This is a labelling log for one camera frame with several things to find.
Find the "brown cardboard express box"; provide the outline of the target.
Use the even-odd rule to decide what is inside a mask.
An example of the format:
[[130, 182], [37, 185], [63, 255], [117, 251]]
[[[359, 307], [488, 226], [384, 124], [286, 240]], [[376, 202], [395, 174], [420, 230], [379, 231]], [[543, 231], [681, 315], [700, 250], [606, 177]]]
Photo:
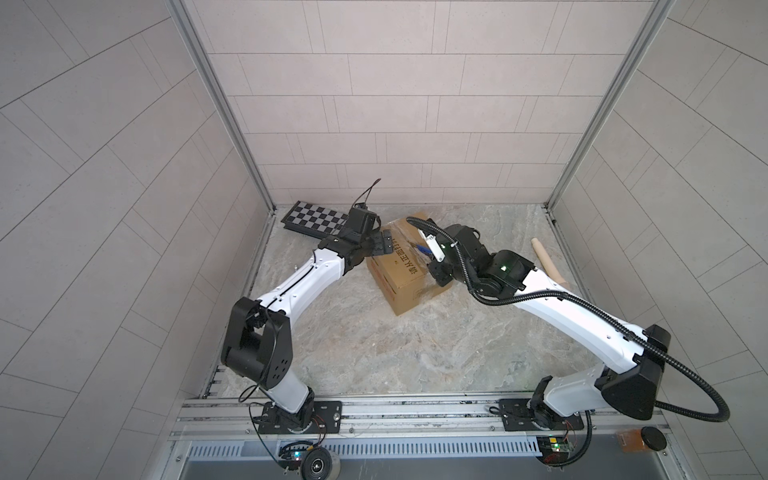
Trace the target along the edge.
[[439, 286], [430, 274], [430, 258], [420, 250], [426, 243], [405, 217], [384, 228], [392, 234], [393, 252], [369, 257], [366, 264], [395, 315], [402, 315], [451, 287]]

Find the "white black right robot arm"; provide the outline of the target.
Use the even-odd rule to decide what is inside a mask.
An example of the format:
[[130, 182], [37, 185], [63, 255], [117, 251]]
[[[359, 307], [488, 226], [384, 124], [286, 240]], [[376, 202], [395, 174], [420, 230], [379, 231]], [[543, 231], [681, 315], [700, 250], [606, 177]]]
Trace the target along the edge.
[[537, 426], [556, 429], [581, 411], [608, 407], [636, 420], [652, 417], [664, 363], [629, 336], [665, 350], [667, 331], [653, 328], [646, 334], [573, 295], [525, 257], [510, 250], [489, 252], [468, 226], [454, 224], [443, 232], [429, 227], [419, 233], [431, 251], [428, 268], [438, 284], [461, 282], [485, 304], [510, 301], [598, 358], [594, 367], [540, 380], [528, 402]]

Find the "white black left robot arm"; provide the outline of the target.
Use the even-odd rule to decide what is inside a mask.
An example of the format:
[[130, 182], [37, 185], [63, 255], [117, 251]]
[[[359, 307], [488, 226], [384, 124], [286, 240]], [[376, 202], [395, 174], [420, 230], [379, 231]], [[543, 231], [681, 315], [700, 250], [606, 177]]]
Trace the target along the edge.
[[327, 287], [365, 258], [393, 251], [389, 230], [358, 236], [344, 229], [341, 237], [321, 240], [307, 262], [273, 290], [255, 299], [243, 297], [232, 307], [221, 362], [266, 394], [282, 425], [304, 430], [314, 413], [314, 392], [291, 369], [295, 323]]

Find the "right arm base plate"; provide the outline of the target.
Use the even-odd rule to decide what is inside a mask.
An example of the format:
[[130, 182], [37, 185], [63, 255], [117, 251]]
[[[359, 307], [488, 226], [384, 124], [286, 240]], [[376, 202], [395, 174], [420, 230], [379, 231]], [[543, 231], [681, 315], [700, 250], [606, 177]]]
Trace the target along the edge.
[[536, 410], [527, 398], [501, 399], [490, 408], [500, 417], [506, 432], [584, 430], [585, 422], [580, 414], [561, 417], [547, 407]]

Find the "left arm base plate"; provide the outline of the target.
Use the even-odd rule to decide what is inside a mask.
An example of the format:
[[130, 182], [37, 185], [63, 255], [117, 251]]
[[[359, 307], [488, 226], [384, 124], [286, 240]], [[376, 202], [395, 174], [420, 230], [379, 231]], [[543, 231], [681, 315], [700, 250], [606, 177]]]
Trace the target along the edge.
[[290, 413], [267, 402], [252, 418], [260, 434], [337, 434], [342, 408], [340, 401], [313, 401]]

